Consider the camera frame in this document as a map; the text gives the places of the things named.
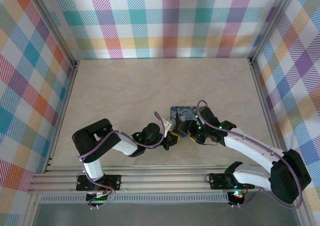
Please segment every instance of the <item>wooden floor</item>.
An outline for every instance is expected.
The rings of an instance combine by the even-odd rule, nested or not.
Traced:
[[[170,118],[171,106],[195,106],[204,99],[220,121],[271,144],[256,87],[245,58],[82,60],[75,78],[52,166],[79,166],[73,133],[107,118],[129,135],[148,123],[154,111]],[[245,155],[218,144],[198,145],[183,138],[169,151],[147,149],[136,158],[110,150],[103,166],[253,164]]]

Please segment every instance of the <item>purple cable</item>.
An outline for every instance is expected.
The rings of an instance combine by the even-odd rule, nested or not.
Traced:
[[[243,205],[248,205],[261,191],[263,190],[262,187],[259,188],[259,190],[255,193],[255,195],[247,202],[244,202],[243,204],[241,204],[241,206]]]
[[[139,145],[139,146],[142,146],[142,147],[145,147],[145,148],[148,148],[148,149],[153,149],[153,148],[157,147],[157,146],[160,145],[161,142],[164,140],[164,138],[165,138],[165,130],[166,130],[166,129],[165,129],[164,121],[162,120],[162,118],[161,118],[161,116],[159,115],[159,113],[155,111],[155,112],[154,112],[154,115],[156,116],[156,118],[157,118],[158,120],[161,121],[162,129],[163,129],[162,138],[161,138],[161,140],[160,140],[159,142],[157,142],[156,144],[153,144],[153,145],[141,144],[141,143],[139,143],[139,142],[136,142],[133,138],[131,138],[131,137],[130,137],[129,135],[127,135],[126,133],[121,132],[121,131],[119,131],[119,130],[113,130],[113,131],[111,131],[110,133],[108,133],[108,134],[98,143],[98,145],[95,146],[93,149],[91,149],[89,152],[86,152],[86,153],[78,156],[78,159],[80,160],[81,166],[82,166],[82,168],[83,168],[83,172],[85,173],[85,176],[88,178],[88,180],[89,180],[91,183],[93,183],[93,184],[95,184],[95,185],[97,185],[97,186],[99,186],[99,187],[103,187],[103,188],[106,188],[106,189],[108,189],[108,190],[111,190],[112,193],[113,193],[113,194],[112,194],[112,197],[111,197],[107,202],[101,204],[100,206],[97,206],[96,209],[99,209],[99,208],[107,205],[108,203],[110,203],[110,201],[114,199],[115,194],[116,194],[116,191],[115,191],[112,187],[106,186],[106,185],[103,185],[103,184],[100,184],[100,183],[97,183],[97,182],[95,182],[92,178],[89,177],[89,175],[88,175],[88,173],[87,173],[87,171],[86,171],[85,165],[84,165],[84,160],[85,160],[85,158],[86,158],[87,156],[91,155],[92,153],[94,153],[97,149],[99,149],[99,148],[101,147],[101,145],[110,137],[110,135],[112,135],[112,134],[114,134],[114,133],[122,134],[122,135],[126,136],[128,139],[130,139],[132,142],[134,142],[136,145]]]
[[[220,131],[226,132],[226,133],[228,133],[228,134],[230,134],[230,135],[234,135],[234,136],[237,136],[237,137],[240,137],[240,138],[244,138],[244,140],[250,141],[251,143],[255,144],[256,146],[258,146],[258,147],[266,150],[267,152],[272,153],[273,155],[275,155],[279,160],[281,160],[281,161],[288,167],[290,173],[292,174],[292,176],[293,176],[293,178],[294,178],[294,181],[295,181],[295,183],[296,183],[296,185],[297,185],[297,188],[298,188],[299,200],[298,200],[298,203],[297,203],[296,206],[293,206],[293,207],[292,207],[292,206],[288,206],[287,204],[285,204],[283,201],[281,201],[281,200],[280,200],[279,198],[277,198],[276,196],[268,193],[268,192],[267,192],[264,188],[262,188],[262,187],[258,190],[257,194],[262,191],[262,192],[264,192],[265,194],[267,194],[270,198],[272,198],[272,199],[274,199],[276,202],[278,202],[281,206],[285,207],[286,209],[289,209],[289,210],[296,210],[296,209],[298,209],[298,208],[301,206],[302,202],[303,202],[302,188],[301,188],[301,185],[300,185],[300,183],[299,183],[299,179],[298,179],[295,171],[294,171],[293,168],[287,163],[287,161],[285,161],[279,154],[277,154],[276,152],[274,152],[272,149],[264,146],[263,144],[257,142],[256,140],[254,140],[254,139],[252,139],[252,138],[250,138],[250,137],[247,137],[247,136],[244,137],[244,136],[243,136],[242,134],[240,134],[240,133],[233,132],[233,131],[230,131],[230,130],[226,130],[226,129],[223,129],[223,128],[219,128],[219,127],[213,126],[212,124],[210,124],[209,122],[207,122],[207,121],[202,117],[202,115],[201,115],[201,113],[200,113],[199,105],[200,105],[201,103],[204,103],[205,106],[208,106],[208,104],[207,104],[207,102],[206,102],[205,100],[200,100],[200,101],[197,103],[197,105],[196,105],[196,112],[197,112],[199,118],[202,120],[203,123],[205,123],[206,125],[208,125],[209,127],[213,128],[213,129],[215,129],[215,130],[220,130]]]

